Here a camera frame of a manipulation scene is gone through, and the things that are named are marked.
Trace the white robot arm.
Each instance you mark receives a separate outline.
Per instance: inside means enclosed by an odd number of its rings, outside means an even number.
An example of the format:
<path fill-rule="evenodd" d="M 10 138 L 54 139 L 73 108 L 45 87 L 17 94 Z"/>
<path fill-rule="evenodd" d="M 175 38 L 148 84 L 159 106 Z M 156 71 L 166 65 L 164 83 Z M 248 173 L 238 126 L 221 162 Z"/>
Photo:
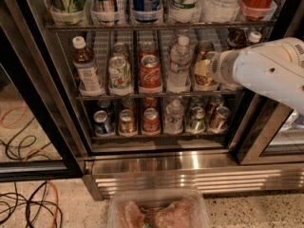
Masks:
<path fill-rule="evenodd" d="M 211 78 L 240 84 L 304 114 L 304 42 L 287 37 L 238 50 L 205 54 Z"/>

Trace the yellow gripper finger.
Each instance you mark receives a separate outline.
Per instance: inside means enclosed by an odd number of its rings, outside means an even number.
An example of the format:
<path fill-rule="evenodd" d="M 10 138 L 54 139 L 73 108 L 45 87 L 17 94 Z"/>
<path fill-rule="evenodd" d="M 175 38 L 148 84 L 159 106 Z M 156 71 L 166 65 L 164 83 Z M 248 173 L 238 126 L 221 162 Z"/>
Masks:
<path fill-rule="evenodd" d="M 207 76 L 208 75 L 208 67 L 210 65 L 210 61 L 208 59 L 201 60 L 195 63 L 195 74 L 199 76 Z"/>

